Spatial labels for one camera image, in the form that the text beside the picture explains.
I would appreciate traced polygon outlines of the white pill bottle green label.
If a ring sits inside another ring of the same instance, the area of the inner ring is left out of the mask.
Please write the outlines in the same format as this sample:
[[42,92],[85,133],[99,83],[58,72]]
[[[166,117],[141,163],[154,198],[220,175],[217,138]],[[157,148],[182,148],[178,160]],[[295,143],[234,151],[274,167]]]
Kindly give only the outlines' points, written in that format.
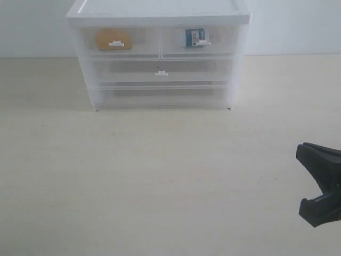
[[185,47],[193,48],[209,45],[211,45],[211,42],[203,28],[190,28],[185,30]]

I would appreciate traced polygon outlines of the white plastic drawer cabinet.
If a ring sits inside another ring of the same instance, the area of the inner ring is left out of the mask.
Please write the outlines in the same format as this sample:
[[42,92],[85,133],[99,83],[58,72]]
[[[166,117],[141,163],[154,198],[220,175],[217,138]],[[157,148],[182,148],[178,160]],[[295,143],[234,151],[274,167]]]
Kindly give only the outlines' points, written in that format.
[[[244,1],[76,1],[67,13],[67,24],[72,33],[75,49],[86,82],[88,96],[94,110],[101,89],[156,88],[156,87],[218,87],[228,89],[232,109],[241,71],[251,12]],[[177,57],[165,58],[161,54],[162,27],[221,26],[236,29],[234,53],[220,58]],[[158,58],[118,58],[114,55],[91,54],[87,50],[80,29],[82,27],[157,27],[159,29]],[[105,82],[97,81],[96,61],[194,61],[229,60],[228,79],[215,82]]]

